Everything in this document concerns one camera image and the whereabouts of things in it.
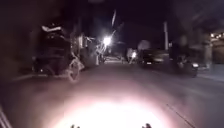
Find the motorcycle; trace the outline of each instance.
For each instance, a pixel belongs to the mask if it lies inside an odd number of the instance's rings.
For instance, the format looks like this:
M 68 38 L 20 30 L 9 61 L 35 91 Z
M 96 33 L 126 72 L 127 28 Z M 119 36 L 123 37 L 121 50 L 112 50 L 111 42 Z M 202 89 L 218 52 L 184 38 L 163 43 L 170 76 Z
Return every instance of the motorcycle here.
M 84 66 L 72 50 L 73 44 L 58 32 L 58 29 L 49 30 L 45 27 L 44 30 L 47 32 L 44 43 L 38 54 L 33 57 L 34 73 L 47 76 L 66 74 L 71 82 L 77 81 Z
M 198 67 L 198 63 L 192 61 L 189 57 L 182 55 L 178 57 L 175 69 L 178 73 L 196 77 L 198 74 Z

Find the street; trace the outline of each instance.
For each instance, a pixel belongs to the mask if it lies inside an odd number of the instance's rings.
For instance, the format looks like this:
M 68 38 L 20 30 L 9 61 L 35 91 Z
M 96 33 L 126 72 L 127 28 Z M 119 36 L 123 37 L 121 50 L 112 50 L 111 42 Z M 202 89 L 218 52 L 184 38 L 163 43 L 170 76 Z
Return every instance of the street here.
M 65 78 L 33 77 L 1 89 L 13 128 L 222 128 L 224 83 L 125 64 Z

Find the roadside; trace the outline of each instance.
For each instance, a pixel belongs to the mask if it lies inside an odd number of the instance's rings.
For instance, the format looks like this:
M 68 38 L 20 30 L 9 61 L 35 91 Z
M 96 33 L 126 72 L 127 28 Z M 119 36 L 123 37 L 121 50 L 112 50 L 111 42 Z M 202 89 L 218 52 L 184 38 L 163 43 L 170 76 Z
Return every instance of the roadside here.
M 224 65 L 214 64 L 210 70 L 199 71 L 198 77 L 224 82 Z

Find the utility pole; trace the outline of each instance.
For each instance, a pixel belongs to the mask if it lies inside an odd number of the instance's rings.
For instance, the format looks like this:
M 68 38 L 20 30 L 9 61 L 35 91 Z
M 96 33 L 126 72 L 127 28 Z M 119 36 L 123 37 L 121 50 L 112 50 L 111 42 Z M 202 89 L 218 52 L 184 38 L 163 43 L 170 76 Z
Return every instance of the utility pole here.
M 164 27 L 164 34 L 165 34 L 165 50 L 169 49 L 169 38 L 168 38 L 168 27 L 167 27 L 167 22 L 163 23 Z

